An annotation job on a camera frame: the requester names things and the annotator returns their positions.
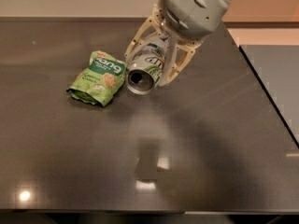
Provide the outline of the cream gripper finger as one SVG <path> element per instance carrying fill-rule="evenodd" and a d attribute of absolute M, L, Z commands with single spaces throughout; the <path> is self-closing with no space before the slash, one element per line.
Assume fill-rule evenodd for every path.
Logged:
<path fill-rule="evenodd" d="M 130 63 L 134 56 L 148 43 L 160 38 L 165 31 L 162 9 L 155 4 L 151 15 L 140 26 L 124 53 L 125 61 Z"/>
<path fill-rule="evenodd" d="M 202 39 L 182 38 L 178 35 L 171 34 L 164 70 L 158 85 L 162 87 L 170 84 L 189 64 L 196 50 L 202 43 Z"/>

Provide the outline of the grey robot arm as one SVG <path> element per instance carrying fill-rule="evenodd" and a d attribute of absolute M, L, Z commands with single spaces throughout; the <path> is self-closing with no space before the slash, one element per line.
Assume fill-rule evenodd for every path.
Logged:
<path fill-rule="evenodd" d="M 189 64 L 207 36 L 218 28 L 231 0 L 158 0 L 124 53 L 134 55 L 164 33 L 171 36 L 160 86 L 171 83 Z"/>

